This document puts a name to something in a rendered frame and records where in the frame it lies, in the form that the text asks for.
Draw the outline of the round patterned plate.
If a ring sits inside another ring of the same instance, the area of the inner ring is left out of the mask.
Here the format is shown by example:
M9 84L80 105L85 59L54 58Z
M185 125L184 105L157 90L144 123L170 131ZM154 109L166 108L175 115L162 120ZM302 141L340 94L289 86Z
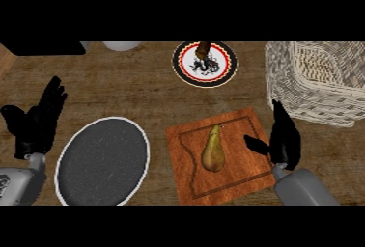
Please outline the round patterned plate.
M218 88L234 77L238 59L231 47L221 41L212 42L206 59L200 59L196 51L198 41L179 44L172 58L173 70L182 81L198 88Z

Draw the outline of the dark grey oval placemat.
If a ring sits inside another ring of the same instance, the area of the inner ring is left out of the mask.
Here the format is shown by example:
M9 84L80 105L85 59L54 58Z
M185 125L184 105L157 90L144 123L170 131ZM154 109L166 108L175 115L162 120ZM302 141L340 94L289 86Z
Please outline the dark grey oval placemat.
M141 126L107 117L74 134L61 153L55 186L65 206L122 206L141 189L150 143Z

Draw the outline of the green-yellow pear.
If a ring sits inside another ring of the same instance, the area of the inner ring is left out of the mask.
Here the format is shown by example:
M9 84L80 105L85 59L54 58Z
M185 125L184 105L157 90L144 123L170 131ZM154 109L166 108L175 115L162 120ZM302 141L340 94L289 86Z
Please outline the green-yellow pear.
M201 163L207 171L218 173L224 169L225 154L221 138L221 127L216 125L209 134L206 148L201 154Z

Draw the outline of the brown object on plate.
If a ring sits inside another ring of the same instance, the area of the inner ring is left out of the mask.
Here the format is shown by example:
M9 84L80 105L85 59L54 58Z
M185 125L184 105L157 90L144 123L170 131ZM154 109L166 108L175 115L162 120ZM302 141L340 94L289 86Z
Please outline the brown object on plate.
M196 56L200 60L207 59L210 48L212 48L212 43L209 41L200 42L197 50L196 50Z

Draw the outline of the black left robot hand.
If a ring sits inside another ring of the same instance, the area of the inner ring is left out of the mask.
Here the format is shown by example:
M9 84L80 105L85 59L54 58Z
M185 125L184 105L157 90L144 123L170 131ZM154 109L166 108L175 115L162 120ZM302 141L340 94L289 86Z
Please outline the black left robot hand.
M64 85L55 76L39 104L27 112L17 105L5 105L0 108L8 130L17 137L17 159L26 159L29 154L46 154L51 151L65 99Z

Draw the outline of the black appliance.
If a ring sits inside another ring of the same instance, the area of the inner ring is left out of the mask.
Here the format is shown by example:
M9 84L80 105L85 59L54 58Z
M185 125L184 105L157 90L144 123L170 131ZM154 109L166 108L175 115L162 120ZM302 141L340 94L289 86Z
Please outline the black appliance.
M82 41L3 41L2 44L18 56L85 55L89 47Z

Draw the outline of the white wicker basket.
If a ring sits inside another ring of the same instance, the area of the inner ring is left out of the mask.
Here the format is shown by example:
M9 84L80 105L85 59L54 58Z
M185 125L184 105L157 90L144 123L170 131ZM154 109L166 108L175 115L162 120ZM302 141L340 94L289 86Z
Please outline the white wicker basket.
M354 127L365 119L365 41L271 41L266 100L292 118Z

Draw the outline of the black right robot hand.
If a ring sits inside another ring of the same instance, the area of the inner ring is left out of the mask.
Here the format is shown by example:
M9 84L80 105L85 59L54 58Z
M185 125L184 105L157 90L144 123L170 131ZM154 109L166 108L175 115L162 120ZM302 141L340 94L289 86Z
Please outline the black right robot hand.
M286 163L286 169L293 171L302 159L302 134L296 128L295 121L287 113L280 100L272 101L274 125L269 143L262 139L244 135L247 148L262 155L271 156L274 164Z

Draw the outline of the pale grey round object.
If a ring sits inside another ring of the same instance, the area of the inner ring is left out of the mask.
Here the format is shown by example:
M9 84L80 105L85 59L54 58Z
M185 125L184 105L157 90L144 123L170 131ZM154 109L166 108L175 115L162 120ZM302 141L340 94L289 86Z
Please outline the pale grey round object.
M105 41L105 47L113 51L129 51L135 49L142 43L139 41Z

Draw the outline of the brown wooden cutting board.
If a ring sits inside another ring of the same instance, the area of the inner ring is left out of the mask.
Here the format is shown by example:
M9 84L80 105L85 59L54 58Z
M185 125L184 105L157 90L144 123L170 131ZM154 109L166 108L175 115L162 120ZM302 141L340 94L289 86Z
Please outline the brown wooden cutting board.
M182 205L218 205L274 185L269 155L249 149L246 135L268 143L253 108L166 129Z

